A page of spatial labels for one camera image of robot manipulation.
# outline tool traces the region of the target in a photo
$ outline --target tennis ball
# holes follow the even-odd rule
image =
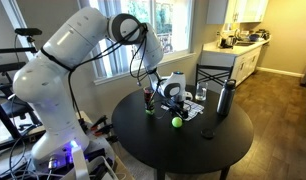
[[[175,127],[175,128],[179,128],[182,126],[182,119],[180,117],[175,117],[172,119],[172,125]]]

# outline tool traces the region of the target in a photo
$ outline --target glass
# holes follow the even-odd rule
[[[145,112],[149,115],[154,114],[154,90],[151,87],[143,88],[144,92],[144,102],[145,102]]]
[[[207,82],[198,82],[196,84],[195,99],[198,101],[204,101],[206,99]]]

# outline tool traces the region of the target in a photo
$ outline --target baseboard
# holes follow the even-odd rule
[[[266,71],[266,72],[271,72],[271,73],[276,73],[276,74],[283,74],[283,75],[288,75],[288,76],[294,76],[294,77],[300,77],[300,78],[304,76],[304,74],[300,74],[300,73],[281,71],[281,70],[269,69],[269,68],[263,68],[263,67],[256,67],[256,70]]]

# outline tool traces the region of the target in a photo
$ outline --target black water bottle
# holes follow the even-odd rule
[[[217,113],[222,116],[226,116],[230,112],[231,104],[235,93],[235,79],[225,80],[219,103],[217,105]]]

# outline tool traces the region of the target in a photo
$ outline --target hardwood floor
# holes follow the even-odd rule
[[[245,157],[231,166],[228,180],[306,180],[306,88],[299,82],[258,71],[236,89],[234,101],[249,115],[254,141]],[[172,180],[217,180],[220,172],[167,175]]]

